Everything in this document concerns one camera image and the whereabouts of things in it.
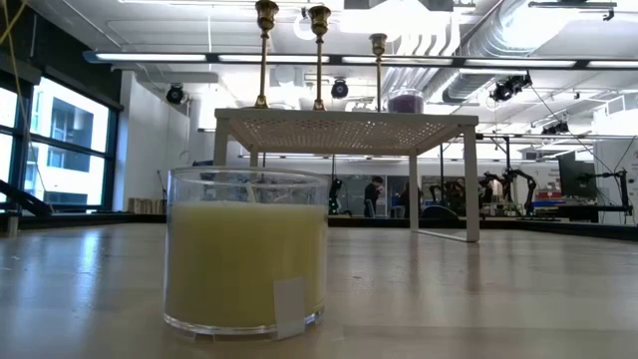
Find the yellow liquid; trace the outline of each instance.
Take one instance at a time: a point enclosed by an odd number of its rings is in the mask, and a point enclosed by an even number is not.
[[[303,277],[304,311],[323,307],[326,209],[317,205],[175,203],[165,313],[190,324],[275,323],[273,282]]]

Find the glass jar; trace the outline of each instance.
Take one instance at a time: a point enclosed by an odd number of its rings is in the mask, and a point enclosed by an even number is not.
[[[277,288],[295,282],[302,327],[316,321],[326,288],[328,184],[293,171],[170,171],[164,320],[200,334],[277,333]]]
[[[388,95],[388,112],[391,114],[422,114],[423,93],[414,89],[402,89]]]

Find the white mesh tabletop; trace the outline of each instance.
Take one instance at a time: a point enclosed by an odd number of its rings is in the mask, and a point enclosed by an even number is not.
[[[344,155],[423,153],[475,126],[475,116],[217,109],[249,151]]]

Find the purple object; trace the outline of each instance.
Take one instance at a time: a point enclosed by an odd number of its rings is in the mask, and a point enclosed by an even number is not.
[[[422,114],[423,96],[417,90],[399,90],[389,96],[388,112],[391,114]]]

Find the person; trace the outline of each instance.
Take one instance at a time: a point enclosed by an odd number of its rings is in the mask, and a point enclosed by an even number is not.
[[[377,199],[379,199],[379,194],[383,191],[383,179],[379,176],[372,177],[372,182],[366,185],[363,196],[363,214],[367,218],[372,218],[375,216],[377,212]],[[372,203],[372,208],[368,206],[368,199]]]
[[[421,203],[423,202],[423,192],[420,188],[419,190],[419,214],[421,214]],[[410,183],[406,183],[406,186],[399,197],[398,205],[402,205],[404,207],[403,218],[410,219]]]

